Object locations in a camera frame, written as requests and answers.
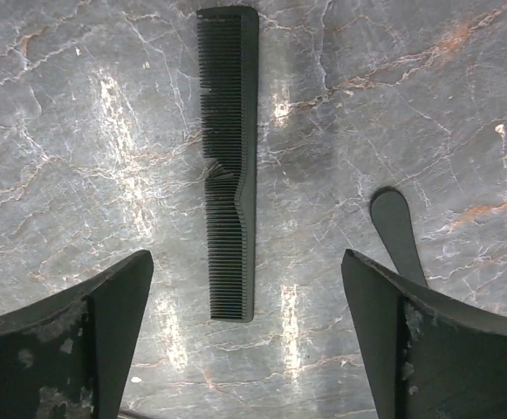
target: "black comb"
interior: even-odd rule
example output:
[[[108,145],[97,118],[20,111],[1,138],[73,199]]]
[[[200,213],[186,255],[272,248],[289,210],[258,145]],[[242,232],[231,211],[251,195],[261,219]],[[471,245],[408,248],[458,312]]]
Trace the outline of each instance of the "black comb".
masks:
[[[250,7],[197,11],[210,318],[253,320],[259,19]]]

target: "marble floor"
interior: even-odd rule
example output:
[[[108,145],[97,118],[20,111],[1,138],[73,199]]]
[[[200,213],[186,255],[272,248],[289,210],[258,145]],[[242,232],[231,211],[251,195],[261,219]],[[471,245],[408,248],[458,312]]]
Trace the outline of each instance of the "marble floor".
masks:
[[[0,0],[0,314],[154,256],[122,403],[175,418],[376,414],[340,276],[390,266],[407,197],[430,286],[507,315],[507,0],[264,0],[257,306],[209,320],[195,11]]]

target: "comb teeth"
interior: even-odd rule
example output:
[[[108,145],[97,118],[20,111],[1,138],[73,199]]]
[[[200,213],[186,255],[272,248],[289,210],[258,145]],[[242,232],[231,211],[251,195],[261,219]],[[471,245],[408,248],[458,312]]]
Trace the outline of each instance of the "comb teeth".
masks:
[[[253,319],[258,16],[249,7],[197,11],[210,318]]]

